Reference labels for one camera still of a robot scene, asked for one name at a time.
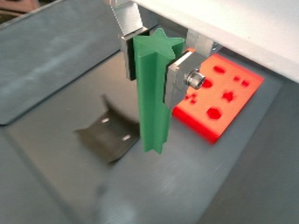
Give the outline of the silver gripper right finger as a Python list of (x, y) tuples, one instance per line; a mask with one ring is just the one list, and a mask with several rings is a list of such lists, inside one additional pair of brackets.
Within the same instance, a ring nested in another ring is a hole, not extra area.
[(201, 72), (202, 63), (217, 53), (222, 45), (194, 30), (187, 32), (186, 45), (190, 47), (167, 67), (163, 102), (169, 109), (183, 100), (187, 89), (198, 90), (206, 76)]

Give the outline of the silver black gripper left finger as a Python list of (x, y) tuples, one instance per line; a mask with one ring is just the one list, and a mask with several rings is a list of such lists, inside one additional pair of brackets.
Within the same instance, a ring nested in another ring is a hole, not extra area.
[(150, 31), (143, 25), (138, 4), (131, 0), (110, 0), (111, 10), (121, 28), (121, 50), (126, 59), (126, 77), (137, 79), (137, 63), (134, 37), (149, 35)]

